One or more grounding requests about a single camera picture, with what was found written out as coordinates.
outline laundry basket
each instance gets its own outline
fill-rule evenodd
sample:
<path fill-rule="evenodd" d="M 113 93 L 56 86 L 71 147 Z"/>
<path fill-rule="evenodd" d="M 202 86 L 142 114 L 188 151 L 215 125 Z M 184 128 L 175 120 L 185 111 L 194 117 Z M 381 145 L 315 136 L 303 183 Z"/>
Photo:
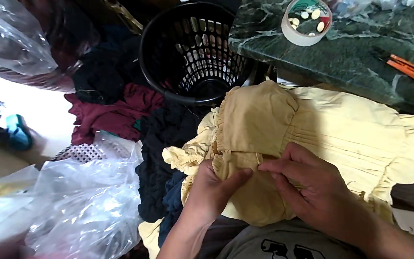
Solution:
<path fill-rule="evenodd" d="M 228 45 L 234 15 L 206 2 L 179 5 L 145 28 L 140 66 L 150 85 L 185 105 L 213 105 L 250 75 L 253 60 Z"/>

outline green marble surface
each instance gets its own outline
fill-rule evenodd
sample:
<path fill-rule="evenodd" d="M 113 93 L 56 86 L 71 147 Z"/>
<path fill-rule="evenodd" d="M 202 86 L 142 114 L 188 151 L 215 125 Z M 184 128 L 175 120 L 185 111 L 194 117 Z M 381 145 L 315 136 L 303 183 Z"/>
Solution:
<path fill-rule="evenodd" d="M 281 21 L 290 0 L 243 0 L 230 30 L 231 49 L 414 114 L 414 80 L 371 54 L 378 46 L 414 63 L 414 7 L 401 12 L 371 7 L 333 21 L 309 47 L 289 42 Z"/>

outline roll of tape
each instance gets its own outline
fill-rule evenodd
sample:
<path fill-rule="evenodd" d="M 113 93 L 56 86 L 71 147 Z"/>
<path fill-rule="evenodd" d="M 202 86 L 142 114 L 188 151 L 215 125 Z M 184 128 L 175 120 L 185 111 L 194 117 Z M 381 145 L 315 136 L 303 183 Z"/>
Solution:
<path fill-rule="evenodd" d="M 309 36 L 302 34 L 292 28 L 292 24 L 288 20 L 288 14 L 293 12 L 304 12 L 307 9 L 319 9 L 321 14 L 319 20 L 325 23 L 325 28 L 320 34 Z M 322 1 L 319 0 L 293 0 L 285 10 L 284 18 L 282 19 L 282 32 L 285 38 L 291 43 L 298 46 L 311 46 L 318 43 L 321 38 L 324 37 L 325 33 L 332 26 L 332 12 L 330 8 Z"/>

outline gray t-shirt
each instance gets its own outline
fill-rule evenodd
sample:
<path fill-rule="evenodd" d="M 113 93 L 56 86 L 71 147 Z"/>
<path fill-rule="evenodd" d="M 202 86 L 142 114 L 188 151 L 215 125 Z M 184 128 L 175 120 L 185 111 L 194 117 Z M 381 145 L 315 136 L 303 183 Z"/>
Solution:
<path fill-rule="evenodd" d="M 364 259 L 357 248 L 312 229 L 299 219 L 246 227 L 217 259 Z"/>

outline human hand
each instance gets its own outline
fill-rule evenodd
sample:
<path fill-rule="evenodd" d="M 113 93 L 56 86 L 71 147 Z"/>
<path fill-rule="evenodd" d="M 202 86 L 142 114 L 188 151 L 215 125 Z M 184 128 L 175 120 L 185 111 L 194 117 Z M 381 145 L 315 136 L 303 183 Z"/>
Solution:
<path fill-rule="evenodd" d="M 181 217 L 191 219 L 192 224 L 210 226 L 252 174 L 252 169 L 246 168 L 221 181 L 213 171 L 212 159 L 201 162 Z"/>
<path fill-rule="evenodd" d="M 338 168 L 305 147 L 290 142 L 280 159 L 266 161 L 258 169 L 272 173 L 282 199 L 315 229 L 356 245 L 355 235 L 371 226 L 369 212 L 348 190 Z M 298 191 L 289 178 L 305 188 Z"/>

